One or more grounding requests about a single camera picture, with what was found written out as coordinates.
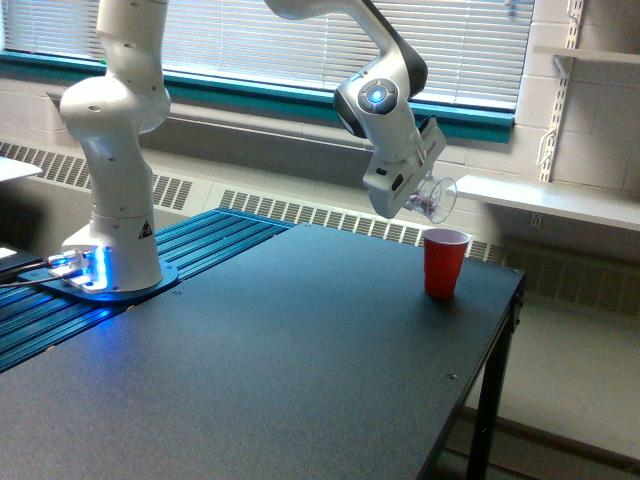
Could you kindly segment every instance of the power cord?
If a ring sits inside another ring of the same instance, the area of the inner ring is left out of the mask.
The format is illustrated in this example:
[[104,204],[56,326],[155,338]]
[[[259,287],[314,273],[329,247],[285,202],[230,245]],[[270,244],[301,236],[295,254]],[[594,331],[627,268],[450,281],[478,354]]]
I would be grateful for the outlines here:
[[39,268],[47,268],[48,266],[49,262],[43,260],[41,262],[30,263],[29,265],[23,265],[21,267],[15,267],[0,275],[0,282],[4,282],[5,280],[20,275],[21,273],[30,272],[31,270],[37,270]]
[[47,277],[47,278],[41,278],[38,280],[30,280],[27,282],[3,283],[3,284],[0,284],[0,288],[17,288],[17,287],[26,287],[29,285],[40,285],[42,283],[55,282],[56,280],[66,280],[69,278],[79,277],[80,275],[83,275],[83,271],[76,270],[76,271],[67,273],[66,275],[61,275],[59,277]]

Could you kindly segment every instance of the metal table leg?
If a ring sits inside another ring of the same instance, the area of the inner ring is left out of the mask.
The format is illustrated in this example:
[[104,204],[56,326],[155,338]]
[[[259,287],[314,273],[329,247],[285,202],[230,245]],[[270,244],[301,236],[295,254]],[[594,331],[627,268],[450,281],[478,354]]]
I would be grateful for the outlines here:
[[486,478],[493,429],[498,416],[504,374],[509,359],[511,336],[518,323],[519,308],[522,305],[523,287],[524,284],[511,302],[511,307],[507,313],[506,325],[502,329],[498,341],[494,345],[485,365],[473,442],[471,444],[471,452],[469,453],[467,480],[484,480]]

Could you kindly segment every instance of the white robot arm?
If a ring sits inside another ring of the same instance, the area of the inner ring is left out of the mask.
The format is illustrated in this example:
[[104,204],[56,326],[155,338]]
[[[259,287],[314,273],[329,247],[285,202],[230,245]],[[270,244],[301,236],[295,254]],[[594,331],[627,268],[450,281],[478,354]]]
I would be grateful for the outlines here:
[[[446,146],[435,119],[420,129],[409,100],[421,92],[427,66],[370,0],[265,0],[283,18],[297,20],[328,13],[353,17],[380,49],[380,55],[343,82],[334,97],[335,110],[353,135],[368,138],[373,157],[364,175],[371,204],[379,215],[393,218],[406,205],[435,220],[434,212],[449,201],[453,187],[431,179],[433,163]],[[444,220],[439,212],[438,220]]]
[[[61,113],[91,172],[91,222],[63,244],[84,252],[86,274],[71,280],[88,293],[130,292],[162,279],[153,224],[153,176],[138,135],[167,117],[161,48],[166,0],[101,0],[97,34],[106,76],[69,88]],[[59,276],[78,262],[53,270]]]

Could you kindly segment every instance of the teal window frame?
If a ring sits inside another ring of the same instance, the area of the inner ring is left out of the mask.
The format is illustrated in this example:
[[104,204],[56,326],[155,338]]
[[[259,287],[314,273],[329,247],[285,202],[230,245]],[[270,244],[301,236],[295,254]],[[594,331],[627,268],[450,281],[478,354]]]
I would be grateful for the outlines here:
[[[24,80],[74,83],[103,75],[105,69],[103,63],[93,60],[0,52],[0,76]],[[331,92],[178,72],[165,72],[165,85],[176,100],[257,109],[339,125]],[[512,112],[421,102],[411,102],[411,108],[418,124],[435,116],[447,137],[496,143],[509,143],[511,139]]]

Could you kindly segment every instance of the white shelf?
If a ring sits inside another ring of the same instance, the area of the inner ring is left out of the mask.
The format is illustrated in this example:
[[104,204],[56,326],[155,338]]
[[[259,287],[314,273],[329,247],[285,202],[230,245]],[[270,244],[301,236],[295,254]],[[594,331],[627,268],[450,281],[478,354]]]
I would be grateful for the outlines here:
[[633,53],[605,52],[601,50],[586,50],[581,48],[555,48],[555,47],[534,47],[534,53],[555,55],[564,58],[576,58],[589,62],[603,63],[627,63],[640,65],[640,55]]
[[0,157],[0,182],[38,175],[41,172],[42,170],[34,165]]
[[457,184],[462,198],[640,231],[640,198],[500,175],[467,175]]

